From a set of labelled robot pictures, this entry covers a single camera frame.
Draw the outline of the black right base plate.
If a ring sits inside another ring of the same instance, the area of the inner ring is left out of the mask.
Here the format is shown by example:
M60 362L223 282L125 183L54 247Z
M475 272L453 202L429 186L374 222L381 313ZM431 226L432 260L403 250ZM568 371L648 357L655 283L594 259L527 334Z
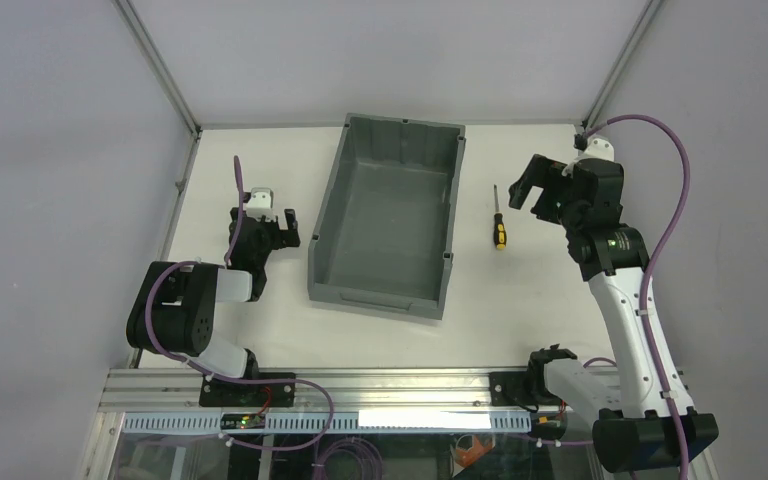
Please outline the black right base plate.
M512 406L530 412L560 407L561 399L541 393L526 370L493 371L488 374L490 402L494 407Z

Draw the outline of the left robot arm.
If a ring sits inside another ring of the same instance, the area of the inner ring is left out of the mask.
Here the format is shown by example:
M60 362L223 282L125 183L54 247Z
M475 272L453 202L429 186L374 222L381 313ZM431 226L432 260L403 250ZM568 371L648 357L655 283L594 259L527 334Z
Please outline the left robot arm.
M300 246L296 212L286 209L286 226L276 216L230 211L230 264L198 261L149 265L126 323L136 349L184 362L205 375L258 381L255 354L214 332L218 303L256 302L266 284L270 254Z

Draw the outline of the black yellow screwdriver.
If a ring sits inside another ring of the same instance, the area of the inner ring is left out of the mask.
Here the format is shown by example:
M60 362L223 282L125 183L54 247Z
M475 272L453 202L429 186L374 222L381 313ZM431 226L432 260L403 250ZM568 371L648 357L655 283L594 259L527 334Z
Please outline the black yellow screwdriver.
M498 186L493 185L494 196L494 231L493 242L497 250L503 250L507 244L507 232L504 225L504 217L501 211L501 205L499 201Z

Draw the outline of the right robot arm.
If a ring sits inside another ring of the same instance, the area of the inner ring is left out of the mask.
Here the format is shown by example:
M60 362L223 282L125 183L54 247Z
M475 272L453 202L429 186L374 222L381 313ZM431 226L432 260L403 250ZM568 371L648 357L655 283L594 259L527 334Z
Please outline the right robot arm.
M604 470L639 472L690 462L719 435L711 413L700 413L672 363L646 277L651 261L641 234L621 220L624 170L603 159L564 164L536 154L509 188L521 209L533 188L540 220L565 231L609 334L620 389L609 390L577 356L558 346L530 355L520 402L561 400L590 426Z

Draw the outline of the aluminium front rail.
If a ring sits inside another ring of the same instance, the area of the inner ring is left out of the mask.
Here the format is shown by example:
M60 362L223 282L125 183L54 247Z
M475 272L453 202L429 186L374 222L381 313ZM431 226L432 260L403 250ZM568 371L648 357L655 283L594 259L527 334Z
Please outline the aluminium front rail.
M501 409L491 405L488 374L521 367L298 369L292 407L272 411L339 412L367 408ZM108 374L102 412L255 411L198 405L203 376L191 369L116 369Z

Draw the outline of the orange object under table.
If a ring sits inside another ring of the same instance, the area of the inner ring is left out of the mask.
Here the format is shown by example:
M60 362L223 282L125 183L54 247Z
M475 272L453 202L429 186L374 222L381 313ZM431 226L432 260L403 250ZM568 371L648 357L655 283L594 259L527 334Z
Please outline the orange object under table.
M484 457L495 447L492 435L465 434L452 445L452 460L456 466L465 469Z

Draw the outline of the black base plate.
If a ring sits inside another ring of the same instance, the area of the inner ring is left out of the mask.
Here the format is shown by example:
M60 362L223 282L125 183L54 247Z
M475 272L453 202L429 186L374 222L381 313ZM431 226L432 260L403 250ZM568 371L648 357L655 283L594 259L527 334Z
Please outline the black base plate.
M269 384L242 385L213 376L202 379L198 405L216 408L255 408L266 404L269 407L292 407L295 400L295 386L274 383L274 380L295 379L291 372L261 372L260 380L269 380Z
M541 393L526 370L493 371L488 374L490 402L494 407L512 406L530 412L560 407L561 399Z

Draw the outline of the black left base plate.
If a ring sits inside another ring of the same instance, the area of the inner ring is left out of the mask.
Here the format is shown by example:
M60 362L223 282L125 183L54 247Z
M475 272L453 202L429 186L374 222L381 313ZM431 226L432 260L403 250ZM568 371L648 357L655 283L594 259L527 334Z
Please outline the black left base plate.
M198 405L216 408L255 408L266 404L269 407L292 407L295 400L295 386L274 383L274 380L295 379L291 372L261 372L260 380L269 380L269 384L242 385L213 376L202 379Z

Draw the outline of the grey plastic bin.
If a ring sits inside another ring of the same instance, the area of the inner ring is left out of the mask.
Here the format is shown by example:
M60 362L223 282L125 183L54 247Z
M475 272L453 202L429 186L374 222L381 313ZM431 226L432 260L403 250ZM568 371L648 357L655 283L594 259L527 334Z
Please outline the grey plastic bin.
M442 318L463 125L350 113L308 248L314 302Z

